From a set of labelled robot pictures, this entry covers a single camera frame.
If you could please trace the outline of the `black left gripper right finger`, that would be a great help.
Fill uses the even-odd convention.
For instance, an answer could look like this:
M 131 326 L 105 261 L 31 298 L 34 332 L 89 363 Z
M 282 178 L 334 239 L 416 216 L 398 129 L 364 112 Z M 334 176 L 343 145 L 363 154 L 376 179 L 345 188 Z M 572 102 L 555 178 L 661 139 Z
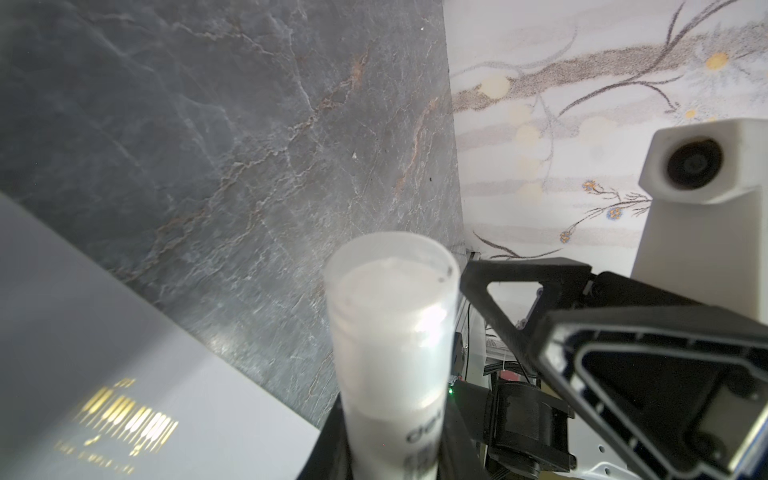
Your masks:
M 446 403 L 443 432 L 438 455 L 438 479 L 481 480 L 489 476 L 455 403 Z

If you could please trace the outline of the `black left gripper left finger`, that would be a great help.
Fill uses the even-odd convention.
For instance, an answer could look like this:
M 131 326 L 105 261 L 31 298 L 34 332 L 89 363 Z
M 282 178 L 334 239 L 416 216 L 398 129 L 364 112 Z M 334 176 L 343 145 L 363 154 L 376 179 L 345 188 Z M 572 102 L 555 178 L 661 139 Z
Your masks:
M 338 395 L 298 480 L 350 480 L 348 445 L 341 396 Z

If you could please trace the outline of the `white glue stick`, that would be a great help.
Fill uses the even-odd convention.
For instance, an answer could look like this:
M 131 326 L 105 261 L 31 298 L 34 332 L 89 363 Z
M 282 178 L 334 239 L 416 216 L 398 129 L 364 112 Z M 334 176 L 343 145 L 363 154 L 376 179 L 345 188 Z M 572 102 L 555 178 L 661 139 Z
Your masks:
M 446 396 L 424 409 L 375 418 L 345 403 L 344 422 L 355 479 L 435 479 Z

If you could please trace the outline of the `grey paper envelope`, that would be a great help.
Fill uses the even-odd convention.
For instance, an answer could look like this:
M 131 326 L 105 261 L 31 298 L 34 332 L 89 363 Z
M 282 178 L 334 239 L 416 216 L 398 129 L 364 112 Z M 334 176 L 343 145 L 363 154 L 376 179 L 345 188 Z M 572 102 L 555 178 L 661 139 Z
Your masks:
M 8 198 L 5 479 L 293 479 L 317 429 Z

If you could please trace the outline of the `white glue stick cap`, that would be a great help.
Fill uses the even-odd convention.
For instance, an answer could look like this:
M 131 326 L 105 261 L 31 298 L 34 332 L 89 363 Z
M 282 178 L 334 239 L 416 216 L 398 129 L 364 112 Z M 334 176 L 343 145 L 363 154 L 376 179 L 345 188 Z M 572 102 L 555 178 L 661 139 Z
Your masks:
M 324 283 L 345 403 L 384 419 L 445 396 L 459 273 L 444 245 L 410 232 L 363 235 L 332 255 Z

